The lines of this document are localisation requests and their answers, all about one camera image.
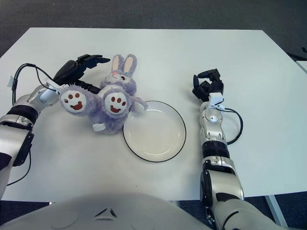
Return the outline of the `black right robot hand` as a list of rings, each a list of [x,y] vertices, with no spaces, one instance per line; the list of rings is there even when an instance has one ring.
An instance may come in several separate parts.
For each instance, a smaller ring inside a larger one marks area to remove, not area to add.
[[[224,84],[220,79],[220,73],[218,69],[211,69],[199,73],[198,75],[193,76],[193,94],[201,99],[203,102],[209,101],[210,93],[221,93],[224,92]],[[211,83],[208,81],[204,81],[199,83],[199,79],[209,79]]]

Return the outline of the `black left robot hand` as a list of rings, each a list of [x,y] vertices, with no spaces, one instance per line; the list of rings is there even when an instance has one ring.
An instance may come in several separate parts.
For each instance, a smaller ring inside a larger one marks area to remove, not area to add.
[[[105,58],[102,55],[89,55],[85,54],[77,58],[77,60],[69,60],[63,65],[56,73],[53,81],[58,85],[76,85],[80,86],[91,93],[98,94],[101,89],[81,81],[80,78],[84,75],[87,68],[92,69],[97,66],[98,63],[108,63],[109,58]]]

